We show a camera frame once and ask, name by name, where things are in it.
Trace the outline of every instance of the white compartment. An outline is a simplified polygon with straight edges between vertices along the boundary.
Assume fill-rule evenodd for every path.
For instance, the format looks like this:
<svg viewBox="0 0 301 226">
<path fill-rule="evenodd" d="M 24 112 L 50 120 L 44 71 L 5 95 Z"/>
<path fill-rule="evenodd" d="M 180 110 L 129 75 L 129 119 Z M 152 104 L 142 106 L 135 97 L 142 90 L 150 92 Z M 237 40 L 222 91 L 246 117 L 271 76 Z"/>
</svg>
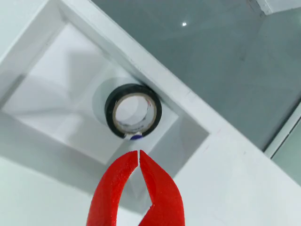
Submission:
<svg viewBox="0 0 301 226">
<path fill-rule="evenodd" d="M 141 140 L 118 138 L 92 111 L 96 89 L 116 74 L 134 77 L 161 98 L 161 121 Z M 1 62 L 0 79 L 0 139 L 6 146 L 0 154 L 90 194 L 128 151 L 144 150 L 175 176 L 208 136 L 68 1 L 41 8 Z M 120 205 L 141 213 L 149 207 L 140 170 L 131 175 Z"/>
</svg>

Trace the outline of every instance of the white edge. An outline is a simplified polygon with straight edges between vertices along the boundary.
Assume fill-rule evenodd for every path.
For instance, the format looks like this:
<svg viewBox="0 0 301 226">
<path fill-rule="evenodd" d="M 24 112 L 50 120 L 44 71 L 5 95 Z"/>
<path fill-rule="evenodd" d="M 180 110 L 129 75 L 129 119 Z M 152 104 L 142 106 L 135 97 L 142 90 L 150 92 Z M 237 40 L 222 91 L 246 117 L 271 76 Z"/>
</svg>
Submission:
<svg viewBox="0 0 301 226">
<path fill-rule="evenodd" d="M 56 0 L 43 2 L 7 51 L 0 56 L 0 102 L 38 57 L 63 23 Z"/>
<path fill-rule="evenodd" d="M 301 103 L 297 106 L 291 117 L 287 120 L 284 126 L 281 128 L 279 133 L 276 135 L 272 143 L 268 146 L 265 150 L 265 155 L 269 158 L 272 158 L 277 150 L 281 147 L 284 143 L 286 138 L 292 132 L 295 125 L 298 123 L 299 119 L 301 118 Z"/>
<path fill-rule="evenodd" d="M 270 15 L 274 13 L 268 0 L 257 0 L 257 2 L 265 15 Z"/>
</svg>

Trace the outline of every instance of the white platform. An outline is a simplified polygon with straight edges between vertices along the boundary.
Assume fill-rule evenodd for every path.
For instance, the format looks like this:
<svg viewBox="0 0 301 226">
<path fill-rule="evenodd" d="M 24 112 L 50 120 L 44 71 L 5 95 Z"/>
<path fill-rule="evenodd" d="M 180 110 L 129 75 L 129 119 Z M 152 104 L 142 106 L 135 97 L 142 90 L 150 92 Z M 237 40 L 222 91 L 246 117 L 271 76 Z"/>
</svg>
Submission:
<svg viewBox="0 0 301 226">
<path fill-rule="evenodd" d="M 83 225 L 108 165 L 129 150 L 148 149 L 178 185 L 186 225 L 299 225 L 301 189 L 102 11 L 86 0 L 36 4 L 23 32 L 0 55 L 3 222 L 67 225 L 71 215 L 61 212 L 70 206 L 73 225 Z M 82 63 L 89 69 L 83 70 Z M 120 141 L 91 114 L 91 93 L 109 68 L 160 96 L 164 117 L 149 137 Z M 105 142 L 90 140 L 89 133 L 101 134 Z M 10 189 L 16 187 L 23 193 Z M 126 213 L 127 222 L 139 222 L 149 206 L 147 196 L 136 171 L 125 187 L 119 216 Z M 40 207 L 40 199 L 49 209 Z M 85 206 L 84 214 L 77 203 Z M 20 204 L 26 214 L 17 208 Z"/>
<path fill-rule="evenodd" d="M 301 0 L 257 0 L 266 15 L 301 7 Z"/>
</svg>

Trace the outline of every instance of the gray surface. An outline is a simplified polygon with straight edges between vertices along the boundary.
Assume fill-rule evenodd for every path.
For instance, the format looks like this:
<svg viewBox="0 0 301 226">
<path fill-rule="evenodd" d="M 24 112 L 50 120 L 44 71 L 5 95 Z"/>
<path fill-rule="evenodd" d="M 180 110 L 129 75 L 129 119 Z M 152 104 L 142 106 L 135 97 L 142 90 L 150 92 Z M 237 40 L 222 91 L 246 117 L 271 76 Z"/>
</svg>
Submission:
<svg viewBox="0 0 301 226">
<path fill-rule="evenodd" d="M 299 11 L 265 17 L 254 0 L 94 3 L 260 149 L 301 95 Z"/>
<path fill-rule="evenodd" d="M 301 185 L 301 121 L 276 152 L 272 160 Z"/>
</svg>

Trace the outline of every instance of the gray floor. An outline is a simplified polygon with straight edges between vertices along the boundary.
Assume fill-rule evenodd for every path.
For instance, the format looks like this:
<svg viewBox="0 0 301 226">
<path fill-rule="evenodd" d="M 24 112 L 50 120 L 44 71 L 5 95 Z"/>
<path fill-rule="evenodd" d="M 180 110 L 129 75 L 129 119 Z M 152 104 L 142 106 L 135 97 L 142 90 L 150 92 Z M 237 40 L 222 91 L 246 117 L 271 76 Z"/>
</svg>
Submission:
<svg viewBox="0 0 301 226">
<path fill-rule="evenodd" d="M 262 150 L 301 97 L 300 10 L 265 16 L 254 0 L 94 3 Z"/>
</svg>

